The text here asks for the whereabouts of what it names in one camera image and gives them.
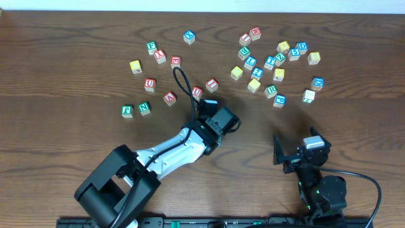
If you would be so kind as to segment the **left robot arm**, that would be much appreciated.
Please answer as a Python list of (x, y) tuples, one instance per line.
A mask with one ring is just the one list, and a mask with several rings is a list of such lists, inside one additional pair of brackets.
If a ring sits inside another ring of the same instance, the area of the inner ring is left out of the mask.
[(177, 168), (209, 155), (226, 131), (212, 119), (195, 120), (161, 144), (132, 151), (115, 148), (75, 191), (74, 198), (98, 227), (130, 227)]

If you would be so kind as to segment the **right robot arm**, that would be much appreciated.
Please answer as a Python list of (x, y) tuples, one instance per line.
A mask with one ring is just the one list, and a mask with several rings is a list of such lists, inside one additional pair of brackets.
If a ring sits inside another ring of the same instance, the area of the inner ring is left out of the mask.
[(328, 160), (332, 145), (314, 127), (310, 133), (297, 152), (289, 156), (274, 136), (273, 164), (283, 165), (285, 174), (297, 175), (300, 198), (309, 209), (302, 221), (307, 225), (333, 224), (343, 218), (342, 210), (347, 206), (346, 181), (339, 176), (321, 174), (320, 168)]

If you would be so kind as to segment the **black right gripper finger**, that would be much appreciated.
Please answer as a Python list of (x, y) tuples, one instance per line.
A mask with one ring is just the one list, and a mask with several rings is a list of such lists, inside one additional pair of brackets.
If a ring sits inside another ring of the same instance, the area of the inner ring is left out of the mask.
[(273, 164), (274, 165), (282, 164), (284, 162), (284, 152), (275, 134), (273, 135), (273, 148), (274, 148)]
[(322, 139), (324, 139), (324, 137), (314, 127), (310, 127), (310, 134), (313, 137), (320, 136)]

